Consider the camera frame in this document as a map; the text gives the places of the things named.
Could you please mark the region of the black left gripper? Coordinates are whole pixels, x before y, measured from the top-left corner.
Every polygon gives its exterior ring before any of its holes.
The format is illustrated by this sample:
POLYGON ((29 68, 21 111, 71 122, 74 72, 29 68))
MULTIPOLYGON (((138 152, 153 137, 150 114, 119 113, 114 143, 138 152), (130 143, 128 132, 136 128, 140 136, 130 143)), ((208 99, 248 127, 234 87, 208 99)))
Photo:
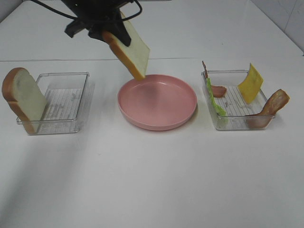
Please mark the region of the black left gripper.
POLYGON ((69 37, 87 29, 90 37, 100 38, 103 31, 108 31, 130 46, 131 37, 119 10, 124 5, 122 0, 64 0, 63 3, 76 15, 65 29, 69 37))

